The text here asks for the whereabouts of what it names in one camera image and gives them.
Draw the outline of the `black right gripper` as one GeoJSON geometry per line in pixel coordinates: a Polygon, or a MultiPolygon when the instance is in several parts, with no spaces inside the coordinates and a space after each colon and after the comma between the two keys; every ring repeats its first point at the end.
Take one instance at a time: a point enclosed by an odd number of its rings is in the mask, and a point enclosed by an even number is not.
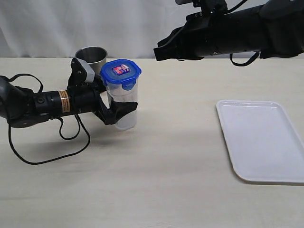
{"type": "Polygon", "coordinates": [[[200,11],[188,15],[184,26],[175,28],[157,43],[153,49],[157,61],[201,60],[222,54],[217,44],[217,33],[220,32],[217,25],[228,12],[226,1],[194,0],[192,4],[200,11]]]}

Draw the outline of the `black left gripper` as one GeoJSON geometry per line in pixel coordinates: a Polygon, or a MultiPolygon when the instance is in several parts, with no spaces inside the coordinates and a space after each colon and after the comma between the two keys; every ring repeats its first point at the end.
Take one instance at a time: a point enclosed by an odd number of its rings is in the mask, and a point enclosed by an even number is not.
{"type": "Polygon", "coordinates": [[[70,67],[72,72],[68,79],[67,91],[75,113],[92,112],[105,125],[133,124],[135,122],[137,102],[112,101],[110,108],[107,108],[100,96],[106,91],[100,77],[95,74],[94,81],[86,83],[86,72],[76,58],[71,60],[70,67]]]}

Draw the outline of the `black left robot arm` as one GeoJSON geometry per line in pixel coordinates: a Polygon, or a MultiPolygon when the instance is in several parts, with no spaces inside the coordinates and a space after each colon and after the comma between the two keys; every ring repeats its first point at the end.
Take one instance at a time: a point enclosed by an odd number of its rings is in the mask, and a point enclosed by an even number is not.
{"type": "Polygon", "coordinates": [[[13,128],[25,128],[63,116],[92,112],[104,124],[116,124],[121,118],[137,109],[136,101],[112,101],[109,107],[100,94],[106,91],[101,78],[84,60],[73,58],[72,72],[65,90],[35,93],[32,89],[12,85],[21,77],[0,77],[0,115],[13,128]]]}

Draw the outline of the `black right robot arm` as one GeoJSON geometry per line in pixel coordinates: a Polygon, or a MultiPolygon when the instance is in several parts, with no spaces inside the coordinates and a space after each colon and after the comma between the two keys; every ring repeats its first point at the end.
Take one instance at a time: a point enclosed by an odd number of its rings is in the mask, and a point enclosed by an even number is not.
{"type": "Polygon", "coordinates": [[[228,9],[224,0],[195,0],[200,8],[183,26],[159,41],[158,61],[201,60],[209,56],[254,52],[261,59],[291,58],[304,51],[304,3],[270,0],[248,9],[228,9]]]}

